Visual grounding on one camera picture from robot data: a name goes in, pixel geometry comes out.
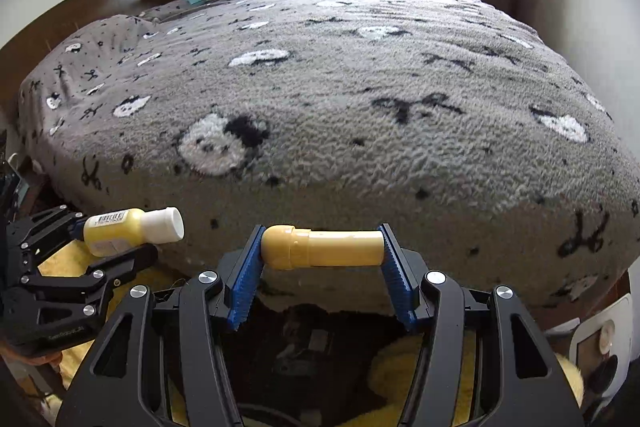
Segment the person's left hand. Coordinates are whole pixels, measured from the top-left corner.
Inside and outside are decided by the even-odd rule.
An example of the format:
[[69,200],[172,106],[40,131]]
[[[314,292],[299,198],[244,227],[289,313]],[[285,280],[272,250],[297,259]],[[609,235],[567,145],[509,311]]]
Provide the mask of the person's left hand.
[[50,364],[52,366],[59,366],[63,358],[63,353],[61,351],[48,353],[47,355],[40,355],[40,357],[23,357],[20,356],[20,361],[31,365],[31,366],[41,366]]

